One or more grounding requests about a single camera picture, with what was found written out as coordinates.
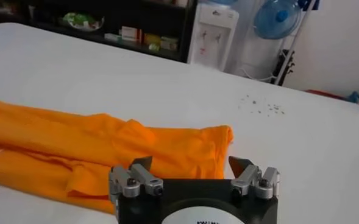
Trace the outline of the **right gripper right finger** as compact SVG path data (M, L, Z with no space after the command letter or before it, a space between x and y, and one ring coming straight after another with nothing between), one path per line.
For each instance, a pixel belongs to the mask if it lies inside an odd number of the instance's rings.
M247 196L250 188L255 196L263 200L279 197L280 172L274 167L268 167L264 172L249 159L229 156L229 165L234 174L230 181L232 196L241 198Z

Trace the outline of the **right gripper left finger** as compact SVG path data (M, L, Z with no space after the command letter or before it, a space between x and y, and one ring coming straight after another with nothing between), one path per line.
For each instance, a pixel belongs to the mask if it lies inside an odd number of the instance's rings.
M109 198L112 203L117 203L122 195L126 198L136 198L144 187L148 195L160 197L164 193L163 180L151 174L152 156L134 159L126 170L121 165L110 169Z

